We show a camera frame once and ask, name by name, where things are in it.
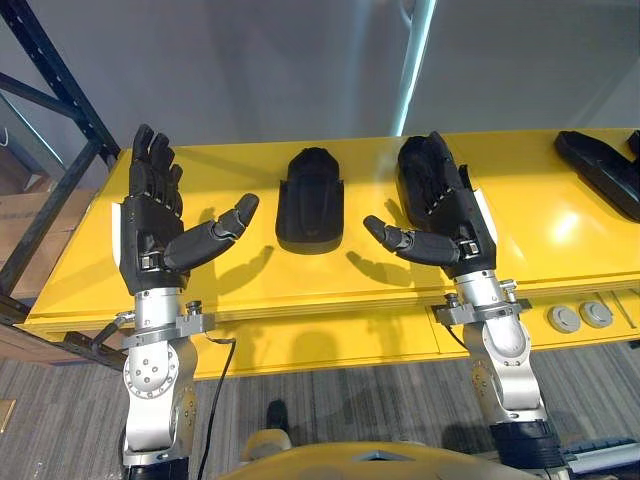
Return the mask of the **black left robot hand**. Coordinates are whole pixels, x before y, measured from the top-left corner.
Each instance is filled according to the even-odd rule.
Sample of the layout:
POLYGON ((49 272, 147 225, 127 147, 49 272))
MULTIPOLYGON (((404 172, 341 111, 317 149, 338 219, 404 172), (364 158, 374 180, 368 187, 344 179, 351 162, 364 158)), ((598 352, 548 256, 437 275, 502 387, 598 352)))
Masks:
POLYGON ((129 190, 116 205, 116 261, 131 296, 158 288, 184 289, 190 272, 229 250, 250 224, 259 198, 243 195, 216 219, 185 229, 179 183, 166 135, 138 127, 132 143, 129 190))

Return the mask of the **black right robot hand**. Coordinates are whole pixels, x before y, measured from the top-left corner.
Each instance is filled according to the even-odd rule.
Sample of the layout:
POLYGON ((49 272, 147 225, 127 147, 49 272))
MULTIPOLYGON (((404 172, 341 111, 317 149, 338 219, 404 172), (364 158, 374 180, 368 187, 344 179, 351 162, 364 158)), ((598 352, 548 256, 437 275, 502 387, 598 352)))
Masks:
POLYGON ((411 136, 400 148, 396 187, 410 227, 363 220, 389 252, 441 268, 450 279, 496 268, 497 248, 472 188, 468 166, 457 165, 436 131, 411 136))

